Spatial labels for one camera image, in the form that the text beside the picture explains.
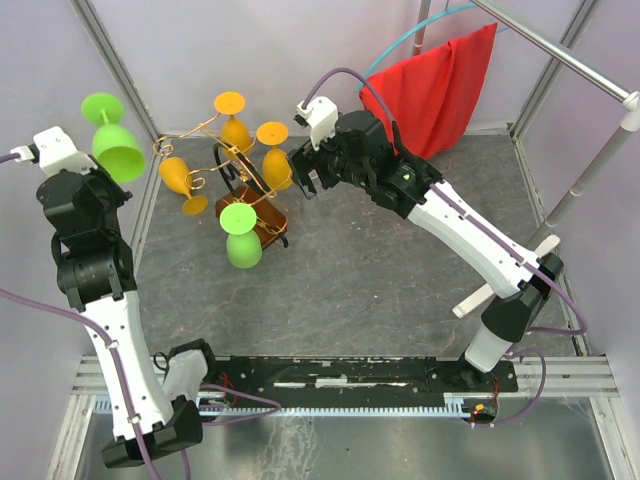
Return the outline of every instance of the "cable connector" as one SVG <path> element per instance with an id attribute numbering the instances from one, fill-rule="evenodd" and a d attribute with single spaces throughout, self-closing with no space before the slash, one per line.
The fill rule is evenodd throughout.
<path id="1" fill-rule="evenodd" d="M 20 155 L 20 158 L 16 158 L 16 162 L 18 163 L 21 163 L 21 162 L 37 163 L 38 158 L 36 156 L 36 152 L 37 150 L 35 148 L 35 145 L 33 146 L 21 145 L 9 151 L 9 153 L 17 153 L 18 155 Z"/>

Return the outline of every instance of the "blue cable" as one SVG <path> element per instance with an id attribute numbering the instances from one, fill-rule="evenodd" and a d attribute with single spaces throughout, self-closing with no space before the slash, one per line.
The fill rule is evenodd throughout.
<path id="1" fill-rule="evenodd" d="M 393 42 L 391 45 L 389 45 L 389 48 L 387 48 L 382 55 L 380 55 L 378 58 L 375 59 L 375 61 L 369 66 L 369 68 L 367 68 L 367 70 L 364 72 L 364 78 L 369 78 L 371 76 L 371 74 L 373 73 L 373 71 L 375 70 L 375 68 L 380 65 L 380 62 L 382 62 L 387 55 L 389 55 L 391 52 L 393 52 L 396 48 L 398 48 L 402 42 L 404 42 L 407 38 L 409 38 L 411 35 L 413 35 L 414 33 L 416 33 L 418 30 L 420 30 L 423 27 L 426 27 L 427 25 L 431 25 L 433 22 L 436 22 L 438 20 L 440 20 L 441 18 L 444 18 L 448 15 L 453 15 L 454 13 L 458 13 L 461 12 L 463 10 L 468 10 L 469 8 L 474 8 L 476 5 L 473 3 L 465 3 L 464 5 L 459 5 L 457 7 L 453 7 L 451 9 L 449 9 L 449 1 L 447 0 L 447 3 L 445 5 L 445 9 L 440 12 L 435 14 L 433 17 L 429 17 L 426 20 L 423 20 L 422 22 L 418 23 L 417 25 L 415 25 L 413 28 L 411 28 L 410 30 L 407 30 L 399 39 L 397 39 L 395 42 Z M 509 27 L 504 27 L 501 30 L 498 30 L 497 33 L 502 33 L 506 30 L 509 30 Z M 362 83 L 359 84 L 358 89 L 356 91 L 360 91 L 362 90 Z"/>

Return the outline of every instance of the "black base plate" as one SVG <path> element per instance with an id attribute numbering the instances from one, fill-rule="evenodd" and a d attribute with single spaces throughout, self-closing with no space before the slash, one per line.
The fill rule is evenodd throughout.
<path id="1" fill-rule="evenodd" d="M 217 362 L 236 390 L 285 408 L 441 407 L 443 393 L 493 392 L 494 377 L 501 391 L 518 390 L 508 361 L 472 386 L 461 377 L 468 364 L 435 357 L 218 357 Z M 264 405 L 238 398 L 235 407 Z"/>

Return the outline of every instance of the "red wire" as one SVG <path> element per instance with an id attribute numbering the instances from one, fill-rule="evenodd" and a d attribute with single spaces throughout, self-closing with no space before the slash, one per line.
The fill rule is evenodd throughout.
<path id="1" fill-rule="evenodd" d="M 231 388 L 233 390 L 236 389 L 236 387 L 233 386 L 233 383 L 231 383 L 229 381 L 229 377 L 227 376 L 226 373 L 223 373 L 220 378 L 222 379 L 222 381 L 224 381 L 224 387 L 225 388 Z M 231 405 L 229 405 L 229 407 L 233 408 L 233 406 L 236 404 L 237 401 L 238 401 L 238 396 L 234 395 L 233 396 L 233 402 L 231 402 Z"/>

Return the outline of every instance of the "yellow plastic wine glass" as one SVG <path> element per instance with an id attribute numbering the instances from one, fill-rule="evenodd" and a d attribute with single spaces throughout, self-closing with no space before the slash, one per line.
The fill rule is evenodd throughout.
<path id="1" fill-rule="evenodd" d="M 209 200 L 202 195 L 191 195 L 193 179 L 189 175 L 189 167 L 180 157 L 170 157 L 158 166 L 158 174 L 170 190 L 186 195 L 187 201 L 182 206 L 185 215 L 197 215 L 207 208 Z"/>
<path id="2" fill-rule="evenodd" d="M 251 151 L 249 129 L 236 118 L 236 115 L 244 109 L 244 97 L 237 92 L 221 93 L 216 97 L 213 105 L 221 114 L 229 115 L 220 132 L 222 140 L 235 145 L 242 153 L 248 155 Z M 229 152 L 227 148 L 224 148 L 224 154 L 228 158 L 235 158 L 235 155 Z"/>
<path id="3" fill-rule="evenodd" d="M 288 136 L 289 129 L 280 122 L 264 123 L 256 131 L 258 141 L 271 146 L 262 162 L 262 176 L 272 190 L 284 190 L 293 184 L 287 154 L 278 147 Z"/>

